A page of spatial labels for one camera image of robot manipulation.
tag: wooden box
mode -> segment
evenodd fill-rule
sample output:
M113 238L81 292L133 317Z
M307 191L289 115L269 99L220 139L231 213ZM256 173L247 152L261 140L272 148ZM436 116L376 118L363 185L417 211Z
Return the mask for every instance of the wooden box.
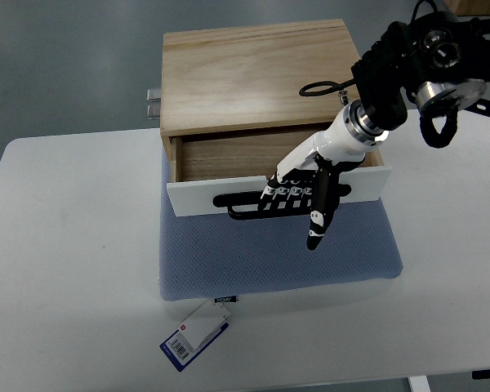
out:
M337 94L299 90L352 78L358 58L342 20L165 34L161 135L175 213L225 212L212 206L217 194L262 190L278 162L341 110ZM353 186L345 201L377 199L389 173L370 153L344 174Z
M490 0L444 0L450 11L458 16L490 15Z

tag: blue cushion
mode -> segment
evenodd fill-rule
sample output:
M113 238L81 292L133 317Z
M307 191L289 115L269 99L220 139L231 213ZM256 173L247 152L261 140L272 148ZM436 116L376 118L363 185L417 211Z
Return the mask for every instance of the blue cushion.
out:
M160 291L165 301L275 292L372 278L403 265L381 200L341 204L318 248L306 248L308 216L233 220L176 217L163 154Z

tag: price tag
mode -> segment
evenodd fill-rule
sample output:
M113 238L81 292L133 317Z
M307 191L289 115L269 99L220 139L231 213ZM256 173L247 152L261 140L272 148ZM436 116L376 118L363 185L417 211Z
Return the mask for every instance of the price tag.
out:
M193 362L229 326L230 312L221 303L205 302L161 345L178 372Z

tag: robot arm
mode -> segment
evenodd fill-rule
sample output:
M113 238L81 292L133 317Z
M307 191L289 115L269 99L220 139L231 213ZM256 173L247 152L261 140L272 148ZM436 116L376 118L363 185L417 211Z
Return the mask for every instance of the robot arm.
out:
M435 12L410 24L392 23L370 51L352 67L348 82L317 82L303 87L302 96L321 96L352 84L361 100L343 108L333 124L297 146L277 166L261 195L258 209L278 207L300 195L310 205L307 247L315 249L332 222L341 196L341 172L356 168L407 119L400 89L421 114L425 142L445 147L457 131L457 111L469 109L490 117L490 102L481 100L490 82L490 20L458 22L449 12ZM316 91L316 87L330 87ZM432 119L446 117L443 130Z

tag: metal hinge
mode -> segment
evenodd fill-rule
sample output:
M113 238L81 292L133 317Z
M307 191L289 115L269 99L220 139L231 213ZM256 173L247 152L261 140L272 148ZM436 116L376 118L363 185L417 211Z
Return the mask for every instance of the metal hinge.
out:
M162 109L162 89L160 87L150 88L147 91L147 119L155 120L160 118Z

